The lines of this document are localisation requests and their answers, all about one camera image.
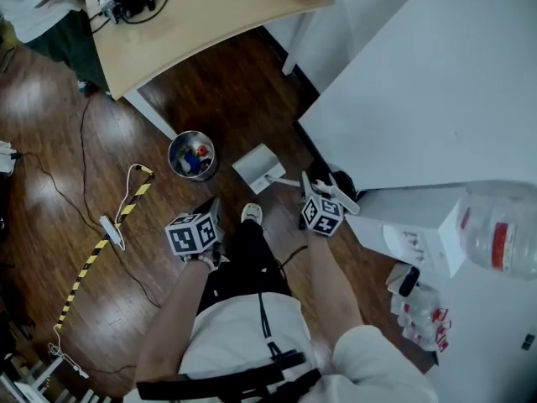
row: wooden floor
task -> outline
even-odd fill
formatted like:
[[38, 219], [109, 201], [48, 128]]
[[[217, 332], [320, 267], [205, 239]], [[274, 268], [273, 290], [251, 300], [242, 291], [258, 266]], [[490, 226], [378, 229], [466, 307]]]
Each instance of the wooden floor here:
[[[244, 203], [253, 200], [232, 169], [235, 160], [263, 142], [278, 155], [290, 177], [298, 177], [311, 162], [291, 123], [315, 97], [296, 77], [284, 77], [281, 65], [275, 51], [253, 31], [203, 51], [143, 88], [178, 132], [197, 129], [213, 139], [222, 162], [217, 175], [204, 184], [184, 181], [171, 171], [168, 139], [128, 103], [99, 94], [89, 106], [84, 138], [93, 217], [115, 213], [130, 164], [143, 163], [156, 174], [154, 185], [123, 227], [127, 250], [120, 253], [155, 300], [164, 300], [179, 273], [164, 226], [180, 212], [217, 195], [223, 203], [223, 227], [231, 232]], [[0, 97], [0, 139], [22, 152], [38, 154], [60, 190], [84, 211], [79, 126], [86, 99], [76, 90], [72, 73], [20, 49], [8, 74], [0, 76]], [[135, 175], [132, 186], [142, 179]], [[256, 199], [263, 207], [266, 237], [279, 259], [304, 243], [296, 229], [298, 200], [299, 192], [286, 186], [273, 186]], [[55, 192], [32, 157], [24, 157], [15, 169], [8, 212], [11, 233], [2, 261], [16, 265], [15, 282], [24, 294], [27, 313], [37, 323], [34, 347], [46, 359], [47, 342], [55, 342], [52, 327], [97, 238]], [[331, 239], [331, 248], [352, 282], [365, 321], [379, 327], [427, 370], [430, 356], [400, 336], [389, 314], [384, 281], [393, 262], [361, 248], [347, 225]], [[299, 254], [287, 267], [287, 275], [303, 303], [316, 347], [326, 355], [311, 303], [306, 259], [306, 252]], [[135, 364], [143, 333], [156, 311], [111, 250], [104, 249], [65, 320], [62, 348], [94, 369]], [[120, 374], [91, 372], [89, 383], [81, 386], [120, 397], [131, 388], [132, 378], [133, 369]]]

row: white table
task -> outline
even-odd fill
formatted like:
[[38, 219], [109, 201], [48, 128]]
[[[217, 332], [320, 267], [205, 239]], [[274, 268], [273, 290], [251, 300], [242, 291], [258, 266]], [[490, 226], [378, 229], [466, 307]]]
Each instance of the white table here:
[[[157, 10], [164, 0], [157, 0]], [[86, 0], [90, 16], [96, 0]], [[300, 47], [315, 10], [333, 0], [169, 0], [164, 10], [146, 24], [106, 25], [94, 34], [99, 59], [112, 96], [125, 97], [170, 139], [177, 135], [143, 97], [139, 88], [163, 71], [225, 39], [275, 19], [302, 13], [300, 25], [284, 63], [285, 75], [298, 60]], [[144, 19], [144, 11], [132, 21]], [[92, 21], [96, 29], [102, 17]]]

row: yellow and black caution tape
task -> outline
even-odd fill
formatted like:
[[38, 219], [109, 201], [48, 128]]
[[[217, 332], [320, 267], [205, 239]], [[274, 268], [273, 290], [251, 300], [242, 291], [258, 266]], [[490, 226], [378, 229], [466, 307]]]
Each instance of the yellow and black caution tape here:
[[[140, 201], [140, 198], [147, 192], [151, 184], [154, 180], [154, 173], [151, 169], [148, 169], [144, 165], [137, 165], [134, 167], [136, 170], [141, 170], [146, 173], [149, 173], [148, 179], [138, 188], [136, 191], [136, 194], [134, 194], [133, 198], [130, 200], [130, 202], [123, 208], [121, 211], [121, 214], [119, 218], [117, 219], [117, 228], [121, 227], [121, 224], [123, 221], [125, 221], [125, 218], [127, 215], [133, 211], [134, 207], [138, 204]], [[110, 236], [106, 234], [97, 245], [95, 245], [95, 248], [93, 251], [91, 251], [90, 257], [86, 260], [86, 263], [84, 264], [84, 267], [82, 268], [81, 272], [78, 274], [78, 277], [76, 278], [75, 284], [70, 290], [69, 295], [67, 296], [67, 301], [64, 304], [64, 308], [61, 310], [60, 319], [55, 325], [55, 328], [60, 329], [62, 324], [65, 321], [65, 317], [67, 316], [67, 312], [70, 309], [70, 305], [73, 303], [73, 300], [75, 299], [76, 292], [78, 291], [78, 288], [81, 285], [81, 281], [84, 279], [84, 277], [87, 275], [87, 271], [90, 269], [93, 262], [96, 260], [99, 253], [102, 251], [102, 249], [107, 246], [108, 242], [110, 241]]]

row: table leg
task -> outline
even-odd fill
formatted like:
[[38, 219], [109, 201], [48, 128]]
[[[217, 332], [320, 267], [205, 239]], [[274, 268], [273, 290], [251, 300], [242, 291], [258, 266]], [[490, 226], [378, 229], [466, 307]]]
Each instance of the table leg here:
[[302, 40], [305, 37], [308, 28], [310, 27], [311, 21], [315, 17], [315, 11], [302, 13], [300, 15], [299, 27], [295, 32], [295, 36], [291, 41], [291, 46], [289, 47], [289, 54], [287, 55], [287, 60], [285, 60], [284, 68], [282, 72], [284, 75], [290, 75], [293, 69], [296, 66], [296, 63], [299, 60], [300, 47], [302, 46]]
[[138, 111], [144, 115], [151, 123], [154, 124], [162, 133], [168, 136], [170, 139], [175, 139], [177, 133], [168, 122], [162, 118], [157, 110], [145, 99], [138, 90], [132, 90], [125, 94], [125, 98], [130, 101], [130, 103], [138, 109]]

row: white shirt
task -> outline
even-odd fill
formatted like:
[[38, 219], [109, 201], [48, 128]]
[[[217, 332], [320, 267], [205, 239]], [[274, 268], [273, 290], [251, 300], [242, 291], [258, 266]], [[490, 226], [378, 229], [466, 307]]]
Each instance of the white shirt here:
[[81, 10], [76, 0], [49, 0], [43, 7], [35, 7], [43, 0], [0, 0], [0, 12], [15, 28], [21, 42], [29, 42], [56, 25], [71, 10]]
[[[287, 380], [295, 380], [317, 366], [300, 303], [274, 293], [263, 294], [263, 303], [274, 341], [281, 351], [297, 349], [306, 356], [306, 364], [284, 372]], [[215, 304], [196, 318], [180, 373], [229, 368], [267, 357], [270, 352], [261, 328], [258, 296], [234, 297]], [[360, 326], [346, 332], [336, 344], [333, 362], [336, 373], [323, 376], [300, 398], [300, 403], [438, 401], [425, 376], [376, 327]], [[140, 401], [136, 389], [124, 400]]]

